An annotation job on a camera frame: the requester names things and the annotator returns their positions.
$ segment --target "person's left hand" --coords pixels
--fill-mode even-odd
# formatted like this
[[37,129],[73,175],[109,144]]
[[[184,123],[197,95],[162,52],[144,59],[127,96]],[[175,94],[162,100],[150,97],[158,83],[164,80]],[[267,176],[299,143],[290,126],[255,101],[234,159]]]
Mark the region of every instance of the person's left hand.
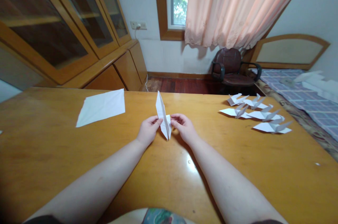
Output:
[[158,127],[161,125],[163,119],[158,119],[158,116],[152,116],[144,120],[141,124],[140,131],[136,139],[144,144],[149,146],[151,142],[155,139],[155,134]]

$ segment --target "mattress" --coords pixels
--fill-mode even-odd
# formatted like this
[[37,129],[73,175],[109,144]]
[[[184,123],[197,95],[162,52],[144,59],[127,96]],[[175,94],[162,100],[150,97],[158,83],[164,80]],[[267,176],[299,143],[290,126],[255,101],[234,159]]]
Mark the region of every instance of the mattress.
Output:
[[301,83],[288,87],[280,80],[294,79],[304,73],[299,69],[263,69],[261,80],[300,110],[304,110],[321,128],[338,142],[338,104],[304,88]]

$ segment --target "table surface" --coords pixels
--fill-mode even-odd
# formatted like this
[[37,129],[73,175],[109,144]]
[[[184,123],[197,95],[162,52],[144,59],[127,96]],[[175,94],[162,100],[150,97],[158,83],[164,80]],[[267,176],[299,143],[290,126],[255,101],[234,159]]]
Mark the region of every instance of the table surface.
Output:
[[[2,209],[21,222],[96,164],[135,139],[156,114],[157,93],[125,92],[124,114],[75,128],[86,97],[106,91],[30,88],[0,104]],[[338,164],[297,123],[273,135],[219,112],[226,96],[162,93],[167,114],[186,114],[199,135],[242,172],[290,223],[338,223]],[[281,108],[273,98],[266,104]],[[286,121],[293,118],[284,110]],[[223,222],[189,147],[157,132],[100,222],[162,207],[196,223]]]

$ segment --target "wooden headboard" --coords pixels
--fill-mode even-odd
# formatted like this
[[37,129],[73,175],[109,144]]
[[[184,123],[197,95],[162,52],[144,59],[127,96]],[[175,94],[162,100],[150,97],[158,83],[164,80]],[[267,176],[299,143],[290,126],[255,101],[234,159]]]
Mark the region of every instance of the wooden headboard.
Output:
[[258,63],[263,68],[308,70],[329,46],[329,42],[310,35],[269,37],[258,41],[251,53],[250,62]]

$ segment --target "cable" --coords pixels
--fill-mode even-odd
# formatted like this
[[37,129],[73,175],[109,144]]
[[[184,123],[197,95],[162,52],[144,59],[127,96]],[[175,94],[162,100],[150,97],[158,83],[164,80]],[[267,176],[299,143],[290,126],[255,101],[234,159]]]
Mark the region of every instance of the cable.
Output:
[[148,91],[148,88],[147,88],[147,82],[148,82],[148,74],[147,74],[147,81],[145,82],[144,85],[145,85],[145,89],[147,90],[147,92],[149,92],[149,91]]
[[136,30],[138,30],[138,29],[140,29],[141,28],[141,26],[136,26],[136,28],[135,28],[135,39],[137,39],[136,38]]

